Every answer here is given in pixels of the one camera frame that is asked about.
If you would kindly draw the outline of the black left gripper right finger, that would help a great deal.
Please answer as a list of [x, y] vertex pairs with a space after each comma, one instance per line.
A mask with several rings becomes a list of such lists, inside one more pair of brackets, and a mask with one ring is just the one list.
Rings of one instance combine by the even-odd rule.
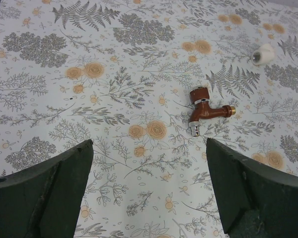
[[206, 154], [225, 234], [298, 238], [298, 177], [248, 158], [215, 139]]

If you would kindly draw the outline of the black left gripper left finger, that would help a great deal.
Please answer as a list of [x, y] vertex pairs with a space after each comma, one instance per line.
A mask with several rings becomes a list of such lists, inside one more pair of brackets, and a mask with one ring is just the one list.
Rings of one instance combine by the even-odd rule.
[[0, 238], [72, 238], [93, 142], [0, 178]]

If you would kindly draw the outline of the white pipe elbow fitting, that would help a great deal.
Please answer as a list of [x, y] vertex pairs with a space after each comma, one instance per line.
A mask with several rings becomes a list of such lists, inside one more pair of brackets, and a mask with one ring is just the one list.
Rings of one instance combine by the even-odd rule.
[[254, 65], [269, 64], [275, 58], [275, 50], [270, 44], [264, 44], [251, 55]]

